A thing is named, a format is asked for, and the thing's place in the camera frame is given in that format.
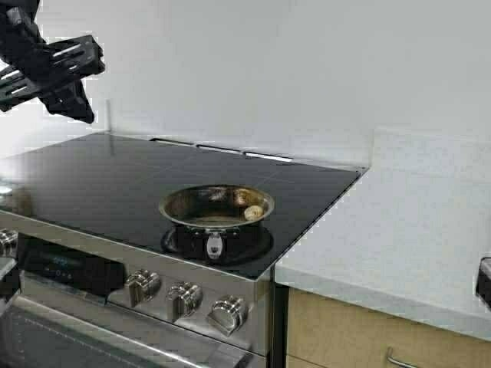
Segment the white countertop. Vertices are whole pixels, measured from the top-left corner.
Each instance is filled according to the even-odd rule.
[[[414,145],[425,146],[425,168],[427,161],[451,156],[432,155],[432,145]],[[472,179],[465,179],[456,165],[435,165],[435,173],[414,163],[413,171],[395,169],[404,167],[408,150],[400,143],[387,151],[390,159],[375,157],[365,176],[280,260],[275,281],[491,341],[491,310],[475,296],[480,259],[491,255],[489,173],[479,176],[466,166]],[[376,155],[384,151],[376,146]],[[397,153],[404,154],[395,162]]]

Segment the glass cooktop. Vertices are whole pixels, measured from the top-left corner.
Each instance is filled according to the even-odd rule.
[[[162,239],[173,227],[159,211],[165,196],[191,186],[257,188],[275,199],[263,222],[272,247],[241,264],[213,265],[255,280],[358,176],[97,133],[1,160],[0,196],[11,187],[15,195],[7,193],[0,209],[162,254]]]

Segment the oven door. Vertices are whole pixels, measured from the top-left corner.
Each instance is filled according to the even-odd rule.
[[[263,368],[265,358],[23,274],[0,317],[0,367]]]

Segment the cabinet handle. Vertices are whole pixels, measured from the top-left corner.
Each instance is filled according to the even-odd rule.
[[[413,366],[411,364],[407,364],[405,362],[401,362],[400,360],[393,358],[392,352],[393,352],[393,349],[391,347],[389,347],[389,349],[387,350],[387,360],[389,362],[391,362],[392,364],[394,364],[395,366],[398,366],[400,368],[418,368],[417,366]]]

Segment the kitchen cabinet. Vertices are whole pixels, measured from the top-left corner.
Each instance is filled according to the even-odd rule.
[[[491,343],[295,289],[288,307],[289,368],[485,368]]]

